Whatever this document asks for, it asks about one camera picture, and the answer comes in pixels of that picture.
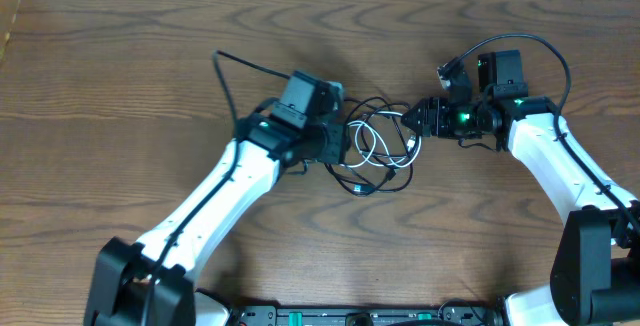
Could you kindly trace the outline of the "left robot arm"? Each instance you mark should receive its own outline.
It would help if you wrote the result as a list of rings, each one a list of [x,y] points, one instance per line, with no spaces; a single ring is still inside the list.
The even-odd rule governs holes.
[[[296,71],[279,98],[238,120],[219,162],[166,219],[134,243],[99,252],[86,325],[213,325],[231,311],[195,284],[247,209],[303,161],[340,164],[348,143],[337,117],[343,86]]]

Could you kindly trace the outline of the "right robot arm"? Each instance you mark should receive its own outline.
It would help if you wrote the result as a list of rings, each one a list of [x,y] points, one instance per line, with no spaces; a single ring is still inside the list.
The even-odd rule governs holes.
[[[611,325],[639,317],[639,201],[580,146],[558,106],[531,97],[519,51],[478,57],[479,100],[459,59],[438,70],[449,95],[420,100],[401,122],[420,137],[473,147],[496,139],[539,183],[563,234],[548,284],[505,297],[506,325]]]

